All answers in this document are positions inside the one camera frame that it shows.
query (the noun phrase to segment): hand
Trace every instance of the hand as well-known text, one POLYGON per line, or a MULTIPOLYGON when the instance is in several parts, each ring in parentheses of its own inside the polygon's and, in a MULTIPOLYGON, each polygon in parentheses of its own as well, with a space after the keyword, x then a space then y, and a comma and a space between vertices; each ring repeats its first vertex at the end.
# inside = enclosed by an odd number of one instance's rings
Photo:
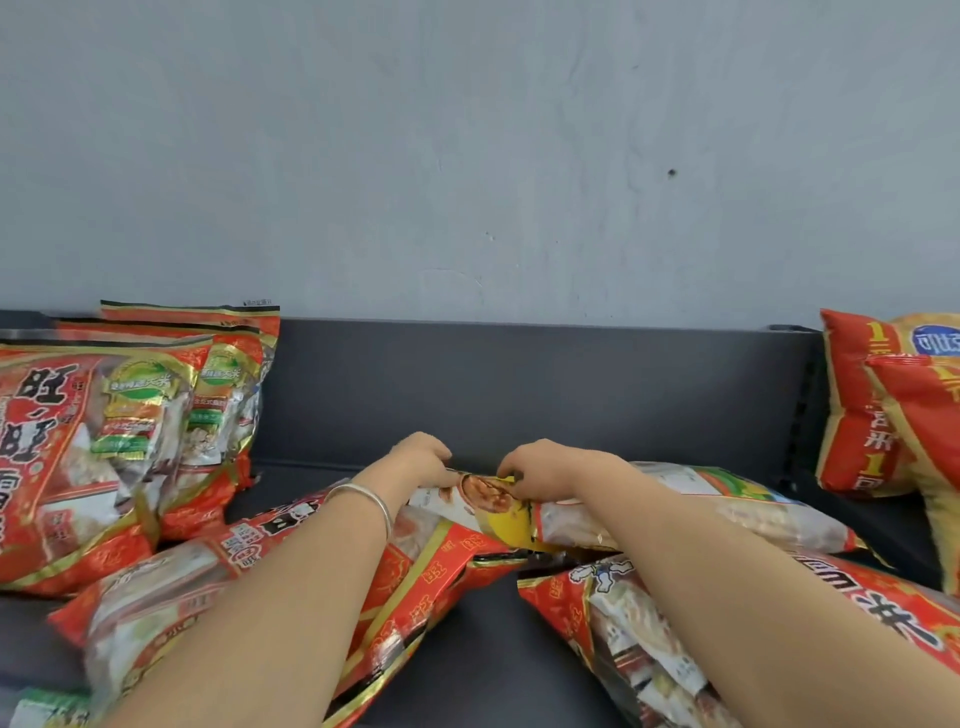
POLYGON ((496 474, 514 476, 514 497, 555 502, 579 497, 584 483, 598 477, 598 472, 613 461, 623 462, 608 452, 538 440, 521 445, 503 458, 496 474))
POLYGON ((425 432, 415 432, 354 477, 353 482, 382 497, 396 516, 418 488, 456 485, 457 474, 444 465, 449 459, 450 450, 440 440, 425 432))

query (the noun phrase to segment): snack bag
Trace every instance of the snack bag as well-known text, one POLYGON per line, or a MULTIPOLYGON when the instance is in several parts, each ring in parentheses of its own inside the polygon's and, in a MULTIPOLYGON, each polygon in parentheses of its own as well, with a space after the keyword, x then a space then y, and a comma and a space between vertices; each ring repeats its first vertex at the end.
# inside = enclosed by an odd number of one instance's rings
POLYGON ((823 309, 830 415, 817 478, 834 493, 898 496, 914 489, 900 445, 864 369, 868 356, 960 355, 960 314, 914 313, 892 321, 823 309))
POLYGON ((100 301, 101 315, 109 321, 154 321, 166 324, 200 324, 216 327, 246 326, 260 332, 260 344, 263 349, 263 362, 260 367, 260 379, 241 410, 240 418, 230 437, 229 447, 238 454, 236 457, 241 487, 253 485, 251 474, 250 450, 253 435, 256 433, 263 406, 263 380, 274 364, 276 341, 280 335, 280 307, 264 306, 211 306, 179 308, 175 306, 150 305, 148 303, 119 303, 100 301))
POLYGON ((84 728, 89 719, 89 699, 75 692, 27 688, 22 691, 6 722, 0 710, 0 725, 8 728, 84 728))
POLYGON ((924 496, 944 591, 960 595, 960 358, 871 356, 867 371, 924 496))
POLYGON ((512 478, 458 473, 451 488, 420 488, 408 501, 514 548, 537 548, 527 503, 510 494, 512 478))
MULTIPOLYGON (((93 584, 50 617, 84 649, 102 716, 196 623, 219 593, 321 507, 326 493, 244 519, 163 551, 93 584)), ((366 710, 466 589, 519 568, 525 553, 409 506, 401 510, 363 608, 324 726, 366 710)))
POLYGON ((642 728, 740 725, 623 554, 559 573, 521 576, 517 587, 632 722, 642 728))
MULTIPOLYGON (((866 614, 960 674, 960 602, 896 576, 813 551, 788 552, 866 614)), ((639 649, 652 666, 637 680, 613 661, 620 683, 633 689, 633 719, 644 728, 738 726, 658 610, 626 556, 572 570, 522 577, 520 596, 560 633, 608 690, 607 654, 639 649), (617 628, 613 634, 605 626, 617 628)), ((632 657, 631 665, 637 664, 632 657)))
POLYGON ((172 339, 204 334, 213 337, 197 380, 176 478, 160 494, 160 538, 183 541, 205 528, 224 524, 224 509, 241 485, 233 463, 239 454, 236 430, 240 415, 258 386, 263 347, 253 327, 198 324, 111 322, 103 319, 58 319, 63 335, 161 336, 172 339))
POLYGON ((0 588, 69 595, 153 553, 210 343, 0 337, 0 588))
MULTIPOLYGON (((779 546, 831 553, 862 546, 856 534, 840 521, 720 468, 648 462, 633 465, 677 493, 708 498, 721 516, 779 546)), ((579 500, 533 503, 531 507, 534 535, 548 544, 619 550, 613 536, 579 500)))

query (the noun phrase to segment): blue logo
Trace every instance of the blue logo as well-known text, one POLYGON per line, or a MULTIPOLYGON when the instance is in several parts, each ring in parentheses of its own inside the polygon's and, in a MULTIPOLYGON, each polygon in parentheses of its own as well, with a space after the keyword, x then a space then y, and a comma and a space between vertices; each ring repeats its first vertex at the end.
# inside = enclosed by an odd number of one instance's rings
POLYGON ((960 356, 960 328, 926 324, 913 329, 917 353, 931 356, 960 356))

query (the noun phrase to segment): green label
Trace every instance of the green label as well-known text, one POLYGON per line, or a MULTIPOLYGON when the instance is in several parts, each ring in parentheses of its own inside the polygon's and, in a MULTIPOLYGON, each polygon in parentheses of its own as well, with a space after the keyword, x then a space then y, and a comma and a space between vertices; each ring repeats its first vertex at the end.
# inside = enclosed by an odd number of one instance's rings
POLYGON ((90 452, 98 455, 126 453, 126 452, 146 452, 150 446, 150 438, 130 435, 106 435, 94 440, 90 444, 90 452))
POLYGON ((211 352, 206 358, 200 378, 210 386, 231 386, 240 381, 243 367, 236 356, 229 353, 211 352))
POLYGON ((10 728, 82 728, 89 719, 86 696, 30 688, 20 694, 10 728))
POLYGON ((224 420, 224 413, 219 409, 193 409, 190 411, 189 423, 193 425, 217 425, 224 420))
POLYGON ((122 364, 113 370, 108 389, 111 394, 131 400, 172 398, 177 391, 170 370, 154 360, 138 360, 122 364))

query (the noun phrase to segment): bangle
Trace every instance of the bangle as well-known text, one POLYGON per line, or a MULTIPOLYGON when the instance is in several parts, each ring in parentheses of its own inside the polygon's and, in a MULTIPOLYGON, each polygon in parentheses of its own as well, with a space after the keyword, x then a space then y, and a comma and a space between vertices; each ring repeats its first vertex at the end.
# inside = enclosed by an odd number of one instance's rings
POLYGON ((378 506, 380 510, 383 511, 383 522, 387 525, 387 543, 394 537, 394 519, 390 515, 390 509, 387 507, 387 504, 383 501, 383 498, 374 493, 370 488, 365 488, 362 485, 357 485, 356 483, 341 483, 340 485, 333 486, 326 494, 324 500, 330 500, 337 491, 353 491, 354 493, 359 493, 363 496, 368 497, 378 506))

